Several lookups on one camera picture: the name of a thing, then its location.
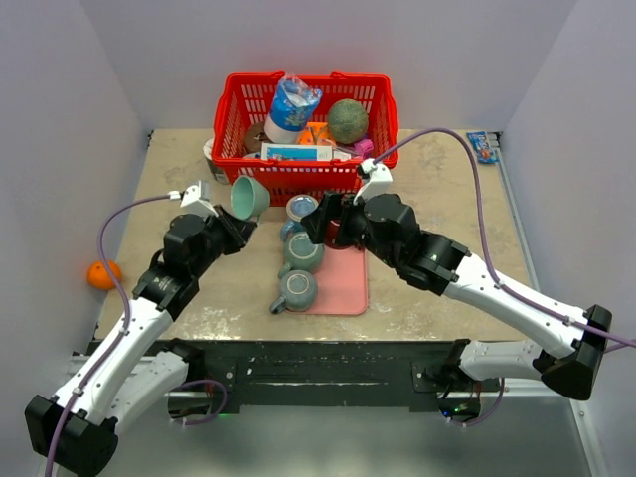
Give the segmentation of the grey blue mug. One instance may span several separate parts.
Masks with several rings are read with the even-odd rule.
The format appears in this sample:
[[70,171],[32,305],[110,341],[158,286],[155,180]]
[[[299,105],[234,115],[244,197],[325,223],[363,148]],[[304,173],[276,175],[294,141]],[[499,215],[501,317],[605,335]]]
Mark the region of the grey blue mug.
[[307,311],[315,302],[317,294],[318,285],[310,272],[289,271],[280,279],[279,295],[270,304],[269,312],[280,314],[283,311]]

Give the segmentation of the dark red mug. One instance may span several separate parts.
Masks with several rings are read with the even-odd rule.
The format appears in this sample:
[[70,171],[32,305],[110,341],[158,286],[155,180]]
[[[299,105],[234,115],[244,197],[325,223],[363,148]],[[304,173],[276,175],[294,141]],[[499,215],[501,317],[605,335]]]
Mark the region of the dark red mug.
[[324,243],[333,249],[357,247],[350,221],[332,220],[327,227]]

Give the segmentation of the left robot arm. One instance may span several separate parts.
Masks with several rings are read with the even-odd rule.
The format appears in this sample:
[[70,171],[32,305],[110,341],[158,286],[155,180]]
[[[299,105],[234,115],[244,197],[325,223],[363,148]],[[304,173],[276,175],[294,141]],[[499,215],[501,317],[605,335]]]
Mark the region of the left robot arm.
[[157,400],[204,382],[202,352],[179,340],[135,368],[196,296],[212,263],[245,248],[256,228],[212,205],[171,221],[162,247],[124,297],[118,323],[63,386],[51,397],[33,397],[25,409],[32,447],[46,459],[45,475],[62,469],[98,475],[120,435]]

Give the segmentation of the small green mug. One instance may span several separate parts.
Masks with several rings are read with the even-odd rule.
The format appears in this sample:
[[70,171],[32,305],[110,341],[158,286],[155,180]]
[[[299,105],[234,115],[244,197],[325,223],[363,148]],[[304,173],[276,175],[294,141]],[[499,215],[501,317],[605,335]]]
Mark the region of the small green mug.
[[234,216],[257,222],[270,206],[268,190],[250,176],[239,176],[231,188],[231,207]]

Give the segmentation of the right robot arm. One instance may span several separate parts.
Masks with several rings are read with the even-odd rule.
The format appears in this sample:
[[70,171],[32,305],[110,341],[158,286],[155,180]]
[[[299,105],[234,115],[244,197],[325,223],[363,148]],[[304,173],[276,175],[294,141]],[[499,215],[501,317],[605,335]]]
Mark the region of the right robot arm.
[[557,302],[527,286],[495,279],[465,245],[423,230],[396,194],[356,202],[327,193],[301,224],[314,243],[355,246],[392,268],[408,285],[473,306],[525,335],[517,342],[455,341],[429,379],[457,391],[491,379],[542,382],[559,395],[591,397],[612,315]]

